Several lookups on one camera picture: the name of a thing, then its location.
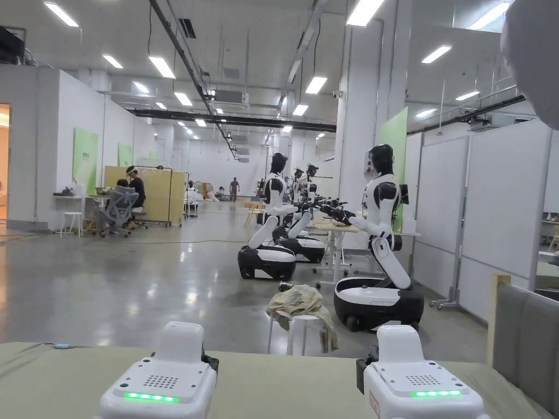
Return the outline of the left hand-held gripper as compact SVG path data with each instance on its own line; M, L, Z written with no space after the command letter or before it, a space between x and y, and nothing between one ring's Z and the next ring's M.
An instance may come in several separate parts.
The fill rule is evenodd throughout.
M205 353L204 328L172 321L155 351L128 368L102 395L100 418L206 418L218 359Z

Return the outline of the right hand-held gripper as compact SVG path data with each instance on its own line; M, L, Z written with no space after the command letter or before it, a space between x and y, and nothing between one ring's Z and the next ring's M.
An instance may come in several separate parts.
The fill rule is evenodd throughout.
M377 347L356 360L356 388L366 418L484 418L482 397L455 374L424 357L418 332L383 325Z

